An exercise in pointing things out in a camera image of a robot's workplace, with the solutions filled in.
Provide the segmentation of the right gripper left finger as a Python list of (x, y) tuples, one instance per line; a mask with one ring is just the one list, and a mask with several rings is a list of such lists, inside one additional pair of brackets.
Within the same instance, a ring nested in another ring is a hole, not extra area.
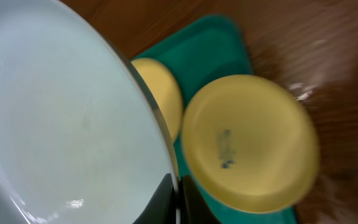
[(166, 174), (134, 224), (176, 224), (172, 177)]

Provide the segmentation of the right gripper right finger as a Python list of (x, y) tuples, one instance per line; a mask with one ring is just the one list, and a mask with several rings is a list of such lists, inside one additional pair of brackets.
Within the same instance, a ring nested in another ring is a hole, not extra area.
[(179, 187), (182, 224), (221, 224), (189, 175), (181, 178)]

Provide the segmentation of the white plate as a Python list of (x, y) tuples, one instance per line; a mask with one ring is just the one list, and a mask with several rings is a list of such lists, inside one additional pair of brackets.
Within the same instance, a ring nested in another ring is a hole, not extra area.
[(0, 223), (134, 223), (171, 137), (130, 61), (61, 1), (0, 1)]

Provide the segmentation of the teal plastic tray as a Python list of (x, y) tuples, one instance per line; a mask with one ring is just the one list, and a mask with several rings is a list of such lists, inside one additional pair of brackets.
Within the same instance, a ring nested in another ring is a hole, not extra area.
[[(139, 54), (164, 64), (181, 90), (184, 105), (209, 82), (235, 74), (252, 74), (253, 69), (241, 32), (224, 16), (204, 16)], [(204, 190), (200, 191), (221, 223), (296, 224), (292, 208), (268, 214), (231, 209)]]

